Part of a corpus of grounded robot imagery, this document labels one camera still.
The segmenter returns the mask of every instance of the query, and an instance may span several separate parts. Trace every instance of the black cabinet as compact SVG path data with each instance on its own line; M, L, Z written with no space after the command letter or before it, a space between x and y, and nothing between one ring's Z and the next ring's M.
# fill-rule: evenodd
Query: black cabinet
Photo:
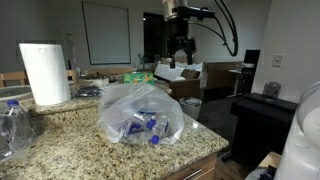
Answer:
M238 116L232 159L256 167L270 151L282 154L296 107L257 93L232 103L231 114Z

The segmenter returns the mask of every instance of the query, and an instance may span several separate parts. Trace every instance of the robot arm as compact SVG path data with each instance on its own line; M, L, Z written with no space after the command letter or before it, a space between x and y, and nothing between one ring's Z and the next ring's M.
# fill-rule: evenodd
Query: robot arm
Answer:
M190 17L196 17L198 21L202 21L204 18L216 19L215 12L206 8L188 7L186 0L164 0L162 3L167 24L166 46L163 56L170 62L170 68L175 68L174 55L177 51L183 50L190 65L192 64L192 55L196 52L196 44L194 38L188 38L188 21Z

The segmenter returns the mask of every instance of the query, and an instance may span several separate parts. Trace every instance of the cardboard box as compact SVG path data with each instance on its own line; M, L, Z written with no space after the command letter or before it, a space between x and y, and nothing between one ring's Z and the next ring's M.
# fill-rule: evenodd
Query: cardboard box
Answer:
M148 83L153 84L153 73L150 72L133 72L123 75L124 83Z

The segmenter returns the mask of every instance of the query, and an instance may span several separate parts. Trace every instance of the wooden cabinet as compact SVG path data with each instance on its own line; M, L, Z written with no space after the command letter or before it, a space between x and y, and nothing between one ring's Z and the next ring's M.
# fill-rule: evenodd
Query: wooden cabinet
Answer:
M214 168L216 164L217 153L214 153L197 163L181 170L167 178L167 180L180 180L180 179L194 179L194 180L208 180L213 179Z

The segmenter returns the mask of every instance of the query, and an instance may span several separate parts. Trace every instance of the light switch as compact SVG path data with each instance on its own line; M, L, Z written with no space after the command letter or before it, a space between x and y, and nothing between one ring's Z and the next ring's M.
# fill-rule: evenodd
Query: light switch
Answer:
M273 60L273 67L281 67L283 61L284 54L276 54Z

